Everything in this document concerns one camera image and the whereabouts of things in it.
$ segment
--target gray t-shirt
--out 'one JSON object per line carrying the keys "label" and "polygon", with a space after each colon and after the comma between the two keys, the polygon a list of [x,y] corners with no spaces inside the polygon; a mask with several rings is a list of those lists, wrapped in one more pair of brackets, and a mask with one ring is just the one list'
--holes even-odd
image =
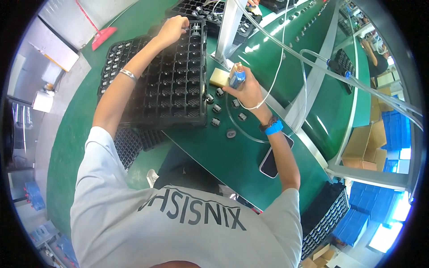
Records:
{"label": "gray t-shirt", "polygon": [[93,127],[71,208],[79,265],[151,267],[173,260],[202,268],[297,267],[299,194],[285,190],[260,215],[237,201],[183,187],[133,190],[111,136]]}

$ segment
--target brown wristband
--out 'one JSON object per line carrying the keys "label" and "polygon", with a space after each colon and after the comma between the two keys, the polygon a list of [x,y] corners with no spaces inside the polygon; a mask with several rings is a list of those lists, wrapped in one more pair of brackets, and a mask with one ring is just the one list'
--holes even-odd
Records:
{"label": "brown wristband", "polygon": [[270,120],[269,120],[269,122],[268,122],[268,124],[267,125],[265,125],[265,126],[263,126],[263,125],[259,125],[259,129],[260,129],[260,131],[261,132],[265,132],[265,130],[267,129],[267,128],[269,128],[270,126],[272,126],[273,124],[274,124],[274,122],[276,122],[278,120],[278,117],[277,116],[271,116],[271,118],[270,118]]}

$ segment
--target small mechanical part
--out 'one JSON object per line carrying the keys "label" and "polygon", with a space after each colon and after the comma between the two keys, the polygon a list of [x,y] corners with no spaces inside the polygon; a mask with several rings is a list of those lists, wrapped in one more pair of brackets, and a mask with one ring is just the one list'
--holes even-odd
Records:
{"label": "small mechanical part", "polygon": [[206,95],[206,97],[205,97],[205,99],[206,99],[206,101],[207,101],[207,104],[212,104],[214,101],[215,101],[215,99],[214,99],[215,97],[213,97],[213,95],[211,95],[211,94],[207,94]]}
{"label": "small mechanical part", "polygon": [[192,28],[191,28],[192,30],[200,30],[201,28],[200,28],[200,26],[198,25],[198,24],[194,24],[194,25],[192,25]]}
{"label": "small mechanical part", "polygon": [[231,103],[232,103],[232,105],[233,105],[234,108],[240,107],[240,103],[239,103],[238,99],[235,99],[235,100],[231,101]]}
{"label": "small mechanical part", "polygon": [[236,136],[237,132],[233,130],[232,128],[227,129],[227,138],[231,139]]}
{"label": "small mechanical part", "polygon": [[243,114],[243,113],[239,113],[239,119],[240,119],[241,121],[245,121],[245,120],[246,120],[246,118],[247,118],[247,115],[245,115],[245,114]]}
{"label": "small mechanical part", "polygon": [[215,104],[215,105],[213,105],[211,110],[215,113],[220,113],[222,108],[219,106],[219,104]]}
{"label": "small mechanical part", "polygon": [[211,119],[211,124],[212,124],[213,126],[219,126],[219,125],[221,124],[221,121],[219,120],[219,118],[213,117],[213,118]]}
{"label": "small mechanical part", "polygon": [[216,89],[216,95],[218,95],[219,97],[222,97],[224,95],[224,91],[220,87],[218,87]]}

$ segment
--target red broom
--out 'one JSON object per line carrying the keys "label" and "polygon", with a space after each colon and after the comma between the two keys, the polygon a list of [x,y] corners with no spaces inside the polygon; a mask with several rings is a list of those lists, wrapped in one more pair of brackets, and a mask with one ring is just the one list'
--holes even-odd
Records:
{"label": "red broom", "polygon": [[92,41],[92,51],[96,50],[104,41],[106,41],[116,30],[116,27],[107,27],[106,29],[102,29],[99,31],[97,27],[95,27],[94,23],[92,23],[91,19],[88,17],[86,12],[83,10],[82,6],[79,4],[78,0],[76,0],[76,4],[79,6],[85,17],[89,20],[91,25],[97,31],[97,34],[94,37],[94,41]]}

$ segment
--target silver bracelet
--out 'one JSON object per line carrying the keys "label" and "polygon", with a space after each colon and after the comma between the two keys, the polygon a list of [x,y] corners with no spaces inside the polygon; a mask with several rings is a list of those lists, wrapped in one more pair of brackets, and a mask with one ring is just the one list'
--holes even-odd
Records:
{"label": "silver bracelet", "polygon": [[119,72],[121,72],[121,73],[123,73],[123,74],[125,74],[125,75],[129,76],[131,79],[133,79],[133,80],[134,80],[134,82],[136,82],[136,83],[137,83],[137,77],[136,77],[132,72],[130,72],[130,71],[128,71],[128,70],[125,70],[125,69],[121,69]]}

